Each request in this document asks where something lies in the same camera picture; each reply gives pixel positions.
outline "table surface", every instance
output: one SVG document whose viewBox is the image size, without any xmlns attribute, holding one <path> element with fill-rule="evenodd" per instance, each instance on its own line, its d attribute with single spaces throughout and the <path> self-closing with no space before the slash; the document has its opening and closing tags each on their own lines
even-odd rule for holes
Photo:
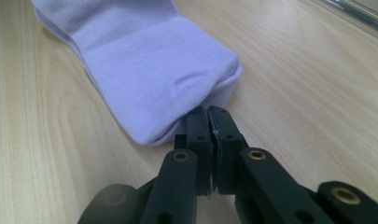
<svg viewBox="0 0 378 224">
<path fill-rule="evenodd" d="M 378 201 L 378 39 L 305 0 L 177 0 L 241 56 L 227 109 L 248 144 L 302 185 L 340 180 Z M 0 0 L 0 223 L 77 223 L 103 187 L 157 175 L 173 143 L 139 146 L 29 1 Z M 197 223 L 239 223 L 232 197 Z"/>
</svg>

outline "sock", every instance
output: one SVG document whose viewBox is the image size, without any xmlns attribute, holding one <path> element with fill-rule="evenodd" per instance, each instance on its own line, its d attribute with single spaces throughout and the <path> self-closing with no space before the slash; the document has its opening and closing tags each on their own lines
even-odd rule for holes
<svg viewBox="0 0 378 224">
<path fill-rule="evenodd" d="M 238 56 L 182 18 L 171 0 L 32 2 L 139 144 L 171 140 L 198 105 L 223 107 L 241 75 Z"/>
</svg>

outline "wooden table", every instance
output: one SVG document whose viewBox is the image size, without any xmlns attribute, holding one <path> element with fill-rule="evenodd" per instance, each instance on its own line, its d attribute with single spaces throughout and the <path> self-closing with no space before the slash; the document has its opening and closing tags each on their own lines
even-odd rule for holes
<svg viewBox="0 0 378 224">
<path fill-rule="evenodd" d="M 250 146 L 309 189 L 341 180 L 378 201 L 377 38 L 312 1 L 176 4 L 240 54 L 227 109 Z M 0 223 L 77 223 L 101 188 L 157 175 L 172 147 L 131 140 L 31 3 L 0 0 Z M 197 223 L 239 223 L 232 202 L 199 198 Z"/>
</svg>

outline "wood grain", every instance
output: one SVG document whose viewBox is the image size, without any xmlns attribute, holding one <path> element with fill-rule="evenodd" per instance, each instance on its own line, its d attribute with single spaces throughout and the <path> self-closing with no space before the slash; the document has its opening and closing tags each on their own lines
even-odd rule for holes
<svg viewBox="0 0 378 224">
<path fill-rule="evenodd" d="M 250 146 L 305 187 L 341 180 L 378 201 L 377 38 L 310 1 L 175 2 L 240 54 L 227 109 Z M 0 223 L 77 223 L 101 188 L 157 175 L 172 147 L 133 142 L 30 2 L 0 0 Z M 197 223 L 239 223 L 232 202 L 199 198 Z"/>
</svg>

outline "light wood surface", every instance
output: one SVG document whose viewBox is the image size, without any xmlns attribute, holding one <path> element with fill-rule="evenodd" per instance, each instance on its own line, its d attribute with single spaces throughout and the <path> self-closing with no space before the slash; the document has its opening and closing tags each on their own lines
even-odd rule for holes
<svg viewBox="0 0 378 224">
<path fill-rule="evenodd" d="M 240 54 L 227 105 L 252 147 L 302 185 L 340 180 L 378 201 L 378 39 L 306 0 L 176 0 Z M 79 58 L 0 0 L 0 223 L 77 223 L 103 187 L 157 175 L 172 143 L 139 146 Z M 197 223 L 239 223 L 232 197 L 198 199 Z"/>
</svg>

